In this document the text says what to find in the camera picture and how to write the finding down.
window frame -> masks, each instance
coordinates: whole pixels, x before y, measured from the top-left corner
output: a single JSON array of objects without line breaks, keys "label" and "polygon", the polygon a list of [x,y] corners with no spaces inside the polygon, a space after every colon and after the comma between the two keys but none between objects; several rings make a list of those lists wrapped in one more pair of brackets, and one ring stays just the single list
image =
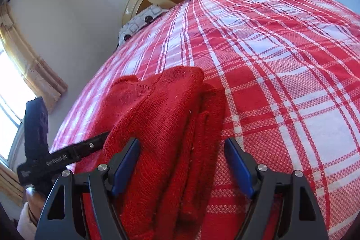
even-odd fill
[{"label": "window frame", "polygon": [[[1,54],[6,54],[5,50],[3,48],[1,48],[2,50],[0,50],[0,55]],[[12,108],[7,104],[6,100],[1,96],[0,94],[0,100],[3,101],[3,103],[5,104],[6,108],[4,108],[4,106],[2,104],[0,104],[0,111],[2,111],[7,117],[8,119],[17,127],[17,131],[15,134],[15,137],[13,139],[13,142],[11,144],[10,147],[10,151],[8,154],[8,158],[6,159],[3,155],[0,154],[0,164],[4,164],[5,166],[7,166],[9,169],[14,170],[16,169],[17,166],[15,166],[16,163],[16,158],[17,158],[17,154],[19,152],[19,148],[22,145],[22,142],[25,142],[25,134],[24,134],[24,120],[21,119],[13,110]],[[14,119],[12,118],[12,115],[9,114],[8,110],[9,109],[12,112],[12,115],[14,115],[19,121],[20,123],[17,124],[16,121],[14,121]]]}]

sunlight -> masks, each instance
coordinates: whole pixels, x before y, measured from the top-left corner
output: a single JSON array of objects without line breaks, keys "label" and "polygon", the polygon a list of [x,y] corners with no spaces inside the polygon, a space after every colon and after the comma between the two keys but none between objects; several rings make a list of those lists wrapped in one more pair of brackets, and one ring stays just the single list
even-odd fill
[{"label": "sunlight", "polygon": [[[10,107],[20,119],[24,118],[26,102],[36,98],[5,52],[0,54],[0,95],[5,100],[7,106]],[[0,104],[2,107],[8,109],[2,99],[0,99]],[[15,115],[12,113],[9,114],[16,123],[19,123]],[[17,131],[17,126],[0,108],[0,154],[5,159],[9,156],[10,148]]]}]

black bracket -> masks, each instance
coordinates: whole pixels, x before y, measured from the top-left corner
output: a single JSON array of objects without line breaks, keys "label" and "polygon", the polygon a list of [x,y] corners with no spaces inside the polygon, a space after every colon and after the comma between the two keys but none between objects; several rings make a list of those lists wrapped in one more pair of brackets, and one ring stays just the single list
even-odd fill
[{"label": "black bracket", "polygon": [[225,140],[224,153],[237,184],[252,200],[235,240],[262,240],[275,194],[282,195],[283,204],[273,240],[329,239],[317,200],[300,170],[285,174],[257,164],[234,138]]},{"label": "black bracket", "polygon": [[125,191],[140,154],[140,142],[130,139],[121,153],[94,171],[73,175],[64,170],[45,203],[35,240],[88,240],[89,232],[82,194],[90,193],[92,208],[102,240],[128,240],[110,197]]},{"label": "black bracket", "polygon": [[109,132],[72,144],[54,153],[47,145],[47,109],[39,97],[26,103],[24,117],[26,162],[19,165],[17,174],[22,186],[33,185],[37,192],[49,195],[54,179],[66,166],[101,150]]}]

red knitted sweater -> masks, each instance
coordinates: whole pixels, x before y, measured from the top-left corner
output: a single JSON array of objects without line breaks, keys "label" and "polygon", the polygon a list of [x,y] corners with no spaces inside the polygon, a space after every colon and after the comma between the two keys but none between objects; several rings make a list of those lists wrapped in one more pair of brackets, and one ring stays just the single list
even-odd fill
[{"label": "red knitted sweater", "polygon": [[[221,139],[224,89],[203,82],[197,67],[174,67],[139,81],[111,85],[89,137],[111,130],[104,148],[76,165],[93,170],[130,137],[141,153],[127,191],[115,205],[131,240],[193,240],[205,215]],[[92,240],[100,239],[90,197],[84,195]]]}]

metal screw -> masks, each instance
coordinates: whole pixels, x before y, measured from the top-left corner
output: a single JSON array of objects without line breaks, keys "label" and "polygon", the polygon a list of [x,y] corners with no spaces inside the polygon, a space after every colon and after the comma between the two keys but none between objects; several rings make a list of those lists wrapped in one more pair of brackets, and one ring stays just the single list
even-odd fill
[{"label": "metal screw", "polygon": [[264,165],[264,164],[258,165],[257,168],[258,168],[260,171],[263,171],[263,172],[265,172],[265,171],[268,170],[268,167],[267,167],[266,165]]},{"label": "metal screw", "polygon": [[295,170],[295,176],[296,177],[303,177],[304,176],[304,173],[302,173],[300,170]]},{"label": "metal screw", "polygon": [[99,171],[105,171],[108,168],[107,164],[100,164],[98,165]]},{"label": "metal screw", "polygon": [[70,170],[64,170],[62,173],[61,173],[61,176],[62,177],[68,177],[70,175]]}]

